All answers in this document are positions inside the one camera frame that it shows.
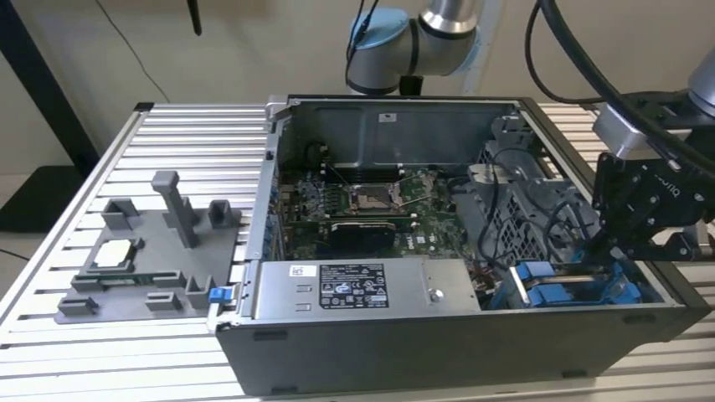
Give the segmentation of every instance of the black stand leg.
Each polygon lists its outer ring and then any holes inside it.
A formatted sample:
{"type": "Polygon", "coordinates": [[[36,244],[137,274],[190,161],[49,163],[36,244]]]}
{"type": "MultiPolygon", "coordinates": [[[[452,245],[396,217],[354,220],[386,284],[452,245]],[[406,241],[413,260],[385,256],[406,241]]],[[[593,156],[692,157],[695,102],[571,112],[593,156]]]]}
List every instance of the black stand leg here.
{"type": "Polygon", "coordinates": [[[0,52],[73,163],[32,173],[0,209],[0,230],[46,232],[100,157],[10,0],[0,0],[0,52]]]}

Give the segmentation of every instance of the aluminum extrusion table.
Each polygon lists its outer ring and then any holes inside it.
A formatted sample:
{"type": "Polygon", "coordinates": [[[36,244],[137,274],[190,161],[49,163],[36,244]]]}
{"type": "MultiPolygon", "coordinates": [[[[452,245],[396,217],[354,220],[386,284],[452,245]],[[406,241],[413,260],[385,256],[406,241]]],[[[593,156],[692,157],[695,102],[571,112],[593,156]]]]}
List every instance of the aluminum extrusion table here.
{"type": "MultiPolygon", "coordinates": [[[[540,105],[595,167],[605,149],[591,131],[595,113],[540,105]]],[[[264,106],[157,105],[136,111],[57,225],[0,302],[0,400],[244,400],[216,339],[200,318],[60,326],[52,320],[104,221],[112,197],[164,209],[149,182],[176,170],[194,207],[226,198],[242,218],[232,277],[242,274],[258,166],[264,106]]],[[[715,266],[680,265],[715,305],[715,266]]],[[[324,401],[665,401],[715,400],[715,313],[669,343],[639,347],[596,379],[461,389],[342,395],[324,401]]]]}

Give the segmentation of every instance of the black metal frame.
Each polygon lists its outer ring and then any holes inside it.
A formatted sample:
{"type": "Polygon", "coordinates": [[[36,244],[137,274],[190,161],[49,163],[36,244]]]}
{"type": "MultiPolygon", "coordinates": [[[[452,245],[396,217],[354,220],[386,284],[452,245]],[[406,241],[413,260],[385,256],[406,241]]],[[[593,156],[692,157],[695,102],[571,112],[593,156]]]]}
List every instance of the black metal frame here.
{"type": "Polygon", "coordinates": [[[0,0],[0,51],[85,178],[100,156],[10,0],[0,0]]]}

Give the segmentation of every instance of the green circuit board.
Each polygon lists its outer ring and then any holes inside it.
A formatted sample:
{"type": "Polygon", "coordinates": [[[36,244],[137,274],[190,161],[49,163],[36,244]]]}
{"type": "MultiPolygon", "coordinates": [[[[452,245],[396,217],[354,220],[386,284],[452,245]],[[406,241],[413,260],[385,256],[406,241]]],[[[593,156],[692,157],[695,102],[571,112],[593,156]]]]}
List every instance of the green circuit board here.
{"type": "Polygon", "coordinates": [[[393,183],[325,183],[308,174],[282,192],[285,257],[289,260],[338,258],[464,258],[473,251],[450,203],[446,179],[426,168],[405,169],[393,183]],[[392,247],[372,254],[349,255],[329,250],[329,232],[340,223],[394,226],[392,247]]]}

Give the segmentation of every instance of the motherboard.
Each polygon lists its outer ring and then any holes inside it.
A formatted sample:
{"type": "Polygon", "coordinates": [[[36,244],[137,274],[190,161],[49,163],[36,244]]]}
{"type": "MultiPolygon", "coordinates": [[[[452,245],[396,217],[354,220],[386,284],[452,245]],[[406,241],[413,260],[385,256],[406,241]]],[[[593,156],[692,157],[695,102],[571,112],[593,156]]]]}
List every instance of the motherboard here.
{"type": "Polygon", "coordinates": [[[462,258],[473,263],[449,186],[437,167],[358,173],[322,164],[280,187],[288,260],[462,258]]]}

